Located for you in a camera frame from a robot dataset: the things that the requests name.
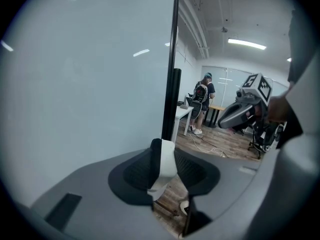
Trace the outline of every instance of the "ceiling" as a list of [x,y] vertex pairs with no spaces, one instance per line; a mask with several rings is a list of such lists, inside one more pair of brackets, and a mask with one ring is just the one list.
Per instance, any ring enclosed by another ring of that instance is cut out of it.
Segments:
[[[190,36],[200,40],[198,59],[224,56],[284,71],[290,65],[287,58],[292,10],[291,0],[179,0],[179,19],[184,19],[182,24],[187,21],[187,29],[193,32]],[[228,38],[267,48],[229,44]]]

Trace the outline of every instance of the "black rectangular slot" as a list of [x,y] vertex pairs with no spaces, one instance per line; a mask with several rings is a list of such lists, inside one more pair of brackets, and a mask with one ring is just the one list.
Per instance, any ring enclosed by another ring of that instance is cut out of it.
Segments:
[[59,231],[63,231],[76,210],[82,196],[67,193],[47,215],[45,221]]

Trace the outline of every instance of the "fluorescent light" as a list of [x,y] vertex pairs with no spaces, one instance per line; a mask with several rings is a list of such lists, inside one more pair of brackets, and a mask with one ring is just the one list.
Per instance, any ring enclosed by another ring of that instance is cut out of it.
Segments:
[[254,42],[247,42],[247,41],[242,41],[242,40],[237,40],[237,39],[231,39],[231,38],[228,39],[228,43],[230,43],[230,44],[244,45],[244,46],[251,46],[251,47],[254,47],[254,48],[261,49],[261,50],[264,50],[264,49],[267,48],[266,46],[263,46],[263,45],[260,45],[260,44],[256,44],[256,43],[254,43]]
[[2,44],[2,46],[3,46],[4,48],[6,48],[9,52],[13,52],[13,51],[14,51],[14,49],[12,49],[9,45],[7,45],[7,44],[5,43],[5,41],[1,40],[1,44]]
[[150,52],[150,50],[148,50],[148,49],[141,50],[141,51],[135,53],[135,54],[133,55],[133,57],[136,57],[136,56],[138,56],[138,55],[140,55],[140,54],[145,54],[145,53],[147,53],[147,52]]
[[230,81],[233,81],[232,79],[228,79],[228,78],[221,78],[221,77],[219,77],[219,79],[223,79],[223,80],[230,80]]

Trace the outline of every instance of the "white wall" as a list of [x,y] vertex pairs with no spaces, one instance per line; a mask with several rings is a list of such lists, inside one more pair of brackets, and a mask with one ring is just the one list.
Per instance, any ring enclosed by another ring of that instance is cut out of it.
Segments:
[[256,64],[250,61],[233,59],[229,57],[210,57],[209,59],[199,59],[198,67],[201,71],[202,66],[223,67],[235,70],[242,70],[251,73],[262,73],[265,77],[273,79],[282,85],[289,86],[288,71],[280,71],[275,68],[270,68],[261,64]]
[[189,30],[185,29],[183,25],[179,26],[174,61],[174,67],[181,69],[179,101],[184,101],[188,93],[192,94],[197,81],[201,79],[201,70],[199,70],[196,60],[195,41],[189,35]]
[[16,201],[161,138],[172,16],[173,0],[24,5],[0,50],[0,165]]

